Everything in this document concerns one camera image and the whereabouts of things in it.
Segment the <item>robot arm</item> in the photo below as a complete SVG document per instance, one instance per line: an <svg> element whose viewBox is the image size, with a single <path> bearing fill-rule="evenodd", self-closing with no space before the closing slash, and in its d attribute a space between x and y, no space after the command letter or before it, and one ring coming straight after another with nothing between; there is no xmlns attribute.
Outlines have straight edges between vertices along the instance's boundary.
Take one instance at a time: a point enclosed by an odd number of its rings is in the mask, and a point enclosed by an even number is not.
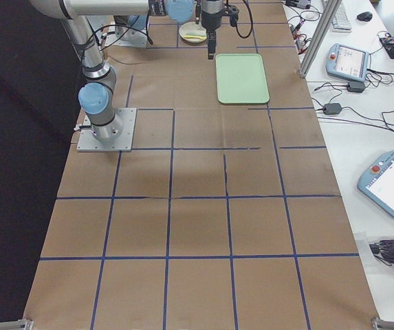
<svg viewBox="0 0 394 330"><path fill-rule="evenodd" d="M60 19L82 65L88 84L79 91L79 102L91 123L96 140L114 140L122 132L124 122L117 118L111 103L116 84L116 73L104 59L96 42L88 16L111 15L127 18L169 16L183 23L199 6L202 27L208 36L208 58L216 49L216 30L228 5L225 1L31 1L32 6L47 17Z"/></svg>
<svg viewBox="0 0 394 330"><path fill-rule="evenodd" d="M131 33L138 33L138 31L146 31L146 15L130 15L130 16L114 16L116 24L115 35L121 37L131 35Z"/></svg>

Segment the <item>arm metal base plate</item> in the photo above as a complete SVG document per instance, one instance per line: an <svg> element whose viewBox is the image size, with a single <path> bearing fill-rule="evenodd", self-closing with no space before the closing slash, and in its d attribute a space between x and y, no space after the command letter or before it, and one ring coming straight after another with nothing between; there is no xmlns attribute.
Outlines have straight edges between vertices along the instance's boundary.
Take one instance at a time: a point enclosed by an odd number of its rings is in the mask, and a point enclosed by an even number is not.
<svg viewBox="0 0 394 330"><path fill-rule="evenodd" d="M85 115L77 150L80 152L130 152L136 122L136 108L117 108L115 118L107 126L94 126Z"/></svg>
<svg viewBox="0 0 394 330"><path fill-rule="evenodd" d="M128 27L111 26L106 33L104 47L117 45L121 47L145 48L148 39L146 29L129 29Z"/></svg>

